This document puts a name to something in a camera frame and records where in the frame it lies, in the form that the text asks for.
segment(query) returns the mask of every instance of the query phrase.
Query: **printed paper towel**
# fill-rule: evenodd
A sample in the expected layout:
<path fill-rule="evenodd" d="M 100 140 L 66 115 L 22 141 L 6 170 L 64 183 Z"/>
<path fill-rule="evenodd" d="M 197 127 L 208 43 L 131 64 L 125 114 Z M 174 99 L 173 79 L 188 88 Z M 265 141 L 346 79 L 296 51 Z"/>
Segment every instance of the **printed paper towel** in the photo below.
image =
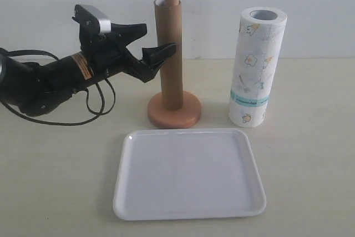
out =
<path fill-rule="evenodd" d="M 256 127 L 265 118 L 286 21 L 275 8 L 241 14 L 229 104 L 229 118 L 240 127 Z"/>

